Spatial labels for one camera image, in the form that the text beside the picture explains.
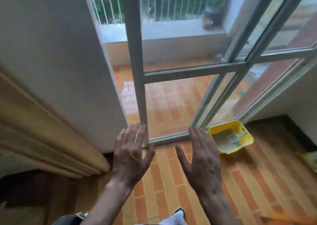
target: green foliage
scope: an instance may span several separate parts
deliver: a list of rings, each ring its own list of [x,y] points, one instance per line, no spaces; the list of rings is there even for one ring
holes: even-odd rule
[[[122,0],[102,1],[108,23],[124,23]],[[227,1],[228,0],[142,0],[142,10],[145,11],[144,13],[148,19],[154,19],[155,21],[186,20],[192,19],[193,15],[201,15],[207,5],[215,9],[221,9]],[[111,12],[110,3],[113,8],[113,14]],[[103,12],[101,0],[96,0],[95,5],[101,23],[106,24],[106,16]]]

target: balcony railing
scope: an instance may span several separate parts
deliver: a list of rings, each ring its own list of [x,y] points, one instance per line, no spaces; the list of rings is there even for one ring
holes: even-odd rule
[[[122,0],[92,0],[100,24],[125,23]],[[217,0],[142,0],[143,22],[190,20],[202,17]]]

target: door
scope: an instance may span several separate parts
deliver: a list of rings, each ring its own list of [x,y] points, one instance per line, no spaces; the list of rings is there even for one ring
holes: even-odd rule
[[[308,35],[314,0],[230,0],[222,26],[212,29],[204,24],[210,0],[122,1],[145,145],[239,118],[285,72],[317,54],[317,37]],[[154,10],[144,11],[152,2]]]

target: beige curtain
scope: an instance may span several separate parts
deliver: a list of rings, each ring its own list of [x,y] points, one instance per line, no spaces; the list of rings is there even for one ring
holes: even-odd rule
[[[99,151],[2,73],[0,154],[75,178],[110,169]]]

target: shoe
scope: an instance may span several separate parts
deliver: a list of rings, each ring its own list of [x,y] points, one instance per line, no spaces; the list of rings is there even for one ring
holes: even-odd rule
[[[174,214],[182,213],[185,220],[185,210],[182,207],[179,207],[175,210]]]

